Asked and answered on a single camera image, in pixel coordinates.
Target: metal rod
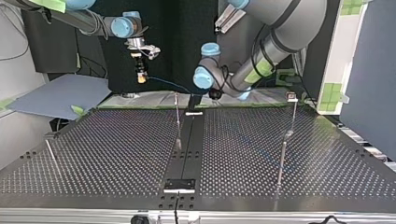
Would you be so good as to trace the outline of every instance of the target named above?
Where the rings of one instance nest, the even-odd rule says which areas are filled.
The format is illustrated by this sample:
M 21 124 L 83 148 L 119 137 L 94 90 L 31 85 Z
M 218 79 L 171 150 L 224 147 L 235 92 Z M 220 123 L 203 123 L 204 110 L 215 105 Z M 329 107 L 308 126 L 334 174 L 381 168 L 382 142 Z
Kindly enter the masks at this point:
M 291 121 L 291 131 L 292 131 L 292 132 L 294 132 L 294 123 L 295 123 L 296 114 L 297 114 L 297 103 L 298 103 L 298 102 L 295 102 L 295 103 L 294 103 L 293 120 Z
M 282 176 L 283 176 L 283 167 L 285 165 L 285 156 L 286 156 L 286 147 L 288 143 L 284 141 L 282 143 L 282 152 L 280 155 L 280 167 L 279 167 L 279 175 L 277 177 L 277 186 L 280 187 L 282 185 Z
M 180 112 L 178 109 L 178 93 L 175 93 L 175 106 L 177 116 L 177 149 L 181 150 L 181 123 L 180 123 Z
M 55 155 L 53 154 L 53 151 L 52 151 L 52 147 L 50 146 L 50 140 L 46 139 L 46 143 L 47 143 L 47 148 L 49 149 L 50 156 L 52 157 L 53 160 L 56 161 Z

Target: end effector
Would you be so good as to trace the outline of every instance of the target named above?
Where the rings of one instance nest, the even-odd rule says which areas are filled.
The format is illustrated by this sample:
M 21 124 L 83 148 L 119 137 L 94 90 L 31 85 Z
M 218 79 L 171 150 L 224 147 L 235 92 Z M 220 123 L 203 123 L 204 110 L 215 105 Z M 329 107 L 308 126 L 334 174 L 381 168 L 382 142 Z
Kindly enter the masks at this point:
M 154 60 L 161 53 L 161 50 L 156 46 L 146 45 L 143 33 L 148 27 L 142 26 L 139 12 L 124 12 L 122 16 L 111 23 L 111 31 L 116 37 L 127 38 L 125 45 L 135 59 L 137 81 L 145 83 L 148 79 L 146 58 Z
M 161 52 L 159 48 L 145 44 L 143 34 L 148 27 L 143 27 L 140 13 L 137 11 L 124 12 L 121 17 L 103 17 L 89 10 L 96 0 L 65 0 L 65 13 L 50 10 L 29 0 L 6 0 L 6 2 L 24 10 L 41 13 L 49 24 L 52 19 L 67 23 L 78 28 L 84 35 L 127 39 L 125 45 L 136 60 L 139 83 L 146 82 L 148 75 L 145 60 L 154 60 Z

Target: green tape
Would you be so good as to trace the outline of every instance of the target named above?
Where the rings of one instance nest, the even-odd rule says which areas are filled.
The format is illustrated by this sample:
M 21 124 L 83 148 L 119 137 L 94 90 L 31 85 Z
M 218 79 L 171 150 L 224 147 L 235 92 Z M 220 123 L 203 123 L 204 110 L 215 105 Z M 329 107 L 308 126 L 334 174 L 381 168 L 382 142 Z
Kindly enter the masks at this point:
M 79 115 L 80 117 L 85 115 L 85 110 L 79 106 L 71 105 L 71 108 L 75 114 Z
M 6 99 L 3 101 L 0 101 L 0 111 L 7 110 L 7 106 L 9 106 L 12 102 L 14 102 L 13 99 Z
M 39 6 L 46 7 L 62 13 L 66 12 L 66 1 L 65 0 L 29 0 Z
M 269 77 L 272 75 L 272 71 L 271 71 L 272 66 L 265 59 L 261 60 L 257 64 L 257 70 L 259 70 L 259 72 L 265 77 Z M 257 74 L 256 71 L 253 69 L 253 71 L 251 71 L 251 73 L 247 76 L 247 78 L 245 78 L 245 81 L 247 83 L 254 84 L 258 82 L 260 79 L 262 79 L 262 77 L 259 74 Z
M 321 95 L 319 110 L 334 112 L 338 103 L 341 101 L 342 84 L 325 83 Z
M 291 69 L 277 69 L 276 70 L 276 85 L 277 86 L 293 86 L 293 83 L 288 83 L 284 80 L 281 80 L 282 77 L 295 77 L 296 72 L 293 68 Z
M 361 14 L 361 6 L 363 6 L 363 0 L 344 0 L 341 15 L 359 15 Z

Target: black metal plate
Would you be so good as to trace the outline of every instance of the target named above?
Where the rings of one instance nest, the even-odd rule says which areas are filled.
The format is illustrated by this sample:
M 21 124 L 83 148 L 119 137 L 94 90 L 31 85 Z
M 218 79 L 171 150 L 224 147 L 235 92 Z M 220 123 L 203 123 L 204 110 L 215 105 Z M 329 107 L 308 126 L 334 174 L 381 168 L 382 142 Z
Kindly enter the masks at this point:
M 291 118 L 292 107 L 206 110 L 202 170 L 190 168 L 201 177 L 194 209 L 396 212 L 396 174 L 302 108 L 278 189 L 281 144 Z

